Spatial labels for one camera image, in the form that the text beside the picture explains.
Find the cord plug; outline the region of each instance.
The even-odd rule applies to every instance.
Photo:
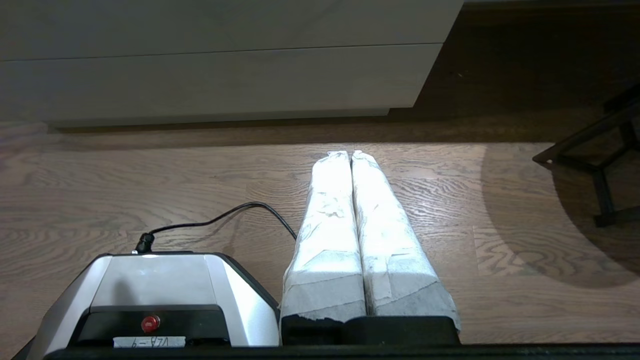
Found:
[[[153,236],[153,234],[144,233],[140,235],[140,240],[138,240],[136,250],[133,250],[133,254],[146,254],[151,252],[151,245],[154,244],[155,239],[156,237]]]

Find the dark wood floor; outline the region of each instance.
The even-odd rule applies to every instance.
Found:
[[[61,133],[0,125],[0,358],[96,255],[247,200],[297,229],[326,151],[375,156],[462,317],[464,343],[640,341],[640,224],[596,229],[589,179],[537,152],[640,81],[635,6],[463,10],[412,109],[318,119]],[[640,154],[611,172],[640,203]],[[293,241],[261,209],[158,236],[222,251],[276,298]]]

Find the red button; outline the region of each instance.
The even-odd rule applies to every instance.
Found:
[[[160,327],[160,318],[157,315],[147,316],[142,320],[142,331],[152,332]]]

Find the wood grain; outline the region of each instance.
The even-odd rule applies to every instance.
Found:
[[[379,119],[63,133],[0,119],[0,359],[87,262],[129,252],[143,231],[248,200],[297,231],[311,166],[336,149],[379,161],[464,343],[640,341],[640,223],[596,228],[589,176],[531,161],[637,82],[640,12],[620,8],[463,11],[415,107]],[[610,169],[617,206],[640,204],[638,159]],[[294,245],[250,209],[158,234],[155,249],[224,252],[279,300]]]

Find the white label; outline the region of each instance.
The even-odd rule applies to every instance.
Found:
[[[119,336],[113,338],[113,347],[184,347],[184,342],[184,336]]]

